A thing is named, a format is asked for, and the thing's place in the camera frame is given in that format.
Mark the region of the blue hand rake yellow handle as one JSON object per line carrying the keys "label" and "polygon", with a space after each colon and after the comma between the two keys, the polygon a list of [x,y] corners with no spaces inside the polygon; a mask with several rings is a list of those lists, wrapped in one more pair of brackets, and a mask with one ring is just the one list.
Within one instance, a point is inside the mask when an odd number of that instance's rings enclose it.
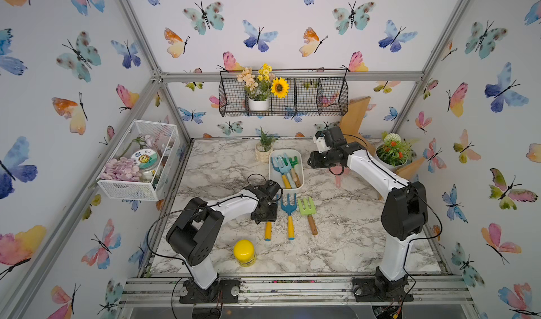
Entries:
{"label": "blue hand rake yellow handle", "polygon": [[297,210],[297,203],[296,203],[296,195],[293,197],[293,201],[291,201],[291,195],[287,194],[286,197],[282,197],[280,199],[280,206],[281,209],[286,212],[287,214],[287,236],[288,240],[294,240],[295,239],[295,231],[294,231],[294,223],[293,223],[293,213]]}

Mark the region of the green hand rake wooden handle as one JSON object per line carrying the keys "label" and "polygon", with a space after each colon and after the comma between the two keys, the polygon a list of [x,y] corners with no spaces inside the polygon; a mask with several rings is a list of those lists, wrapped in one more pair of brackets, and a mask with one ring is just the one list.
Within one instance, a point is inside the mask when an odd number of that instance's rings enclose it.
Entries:
{"label": "green hand rake wooden handle", "polygon": [[318,235],[318,229],[314,220],[314,214],[316,214],[316,206],[311,197],[297,198],[298,208],[302,216],[307,218],[309,228],[313,236]]}

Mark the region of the white storage box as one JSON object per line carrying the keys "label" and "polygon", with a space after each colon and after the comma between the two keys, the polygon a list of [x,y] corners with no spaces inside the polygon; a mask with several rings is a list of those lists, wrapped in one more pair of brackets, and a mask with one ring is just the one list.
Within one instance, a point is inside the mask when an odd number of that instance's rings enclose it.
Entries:
{"label": "white storage box", "polygon": [[277,182],[284,192],[299,192],[304,185],[300,152],[292,149],[272,151],[269,157],[269,180]]}

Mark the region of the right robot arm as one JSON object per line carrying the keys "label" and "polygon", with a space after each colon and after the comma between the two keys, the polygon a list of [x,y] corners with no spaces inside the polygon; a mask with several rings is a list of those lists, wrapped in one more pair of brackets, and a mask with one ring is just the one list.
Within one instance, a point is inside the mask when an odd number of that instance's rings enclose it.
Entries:
{"label": "right robot arm", "polygon": [[357,142],[348,143],[342,130],[333,127],[313,137],[317,150],[310,154],[311,168],[341,165],[359,174],[385,201],[380,220],[386,231],[383,260],[371,278],[352,281],[357,302],[411,302],[405,287],[411,275],[406,270],[411,244],[421,236],[428,222],[425,187],[399,177]]}

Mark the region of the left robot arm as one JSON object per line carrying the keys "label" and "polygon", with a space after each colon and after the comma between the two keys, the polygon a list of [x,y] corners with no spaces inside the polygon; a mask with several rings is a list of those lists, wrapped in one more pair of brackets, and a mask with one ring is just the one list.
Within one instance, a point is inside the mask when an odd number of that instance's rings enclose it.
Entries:
{"label": "left robot arm", "polygon": [[156,220],[152,230],[171,215],[178,217],[166,233],[166,242],[173,250],[173,259],[183,263],[190,276],[173,287],[173,299],[180,304],[236,304],[240,295],[240,281],[222,278],[211,262],[211,250],[223,225],[241,216],[250,216],[256,224],[274,222],[278,217],[278,202],[283,188],[274,180],[262,184],[249,183],[239,192],[216,201],[192,198],[186,207],[172,211]]}

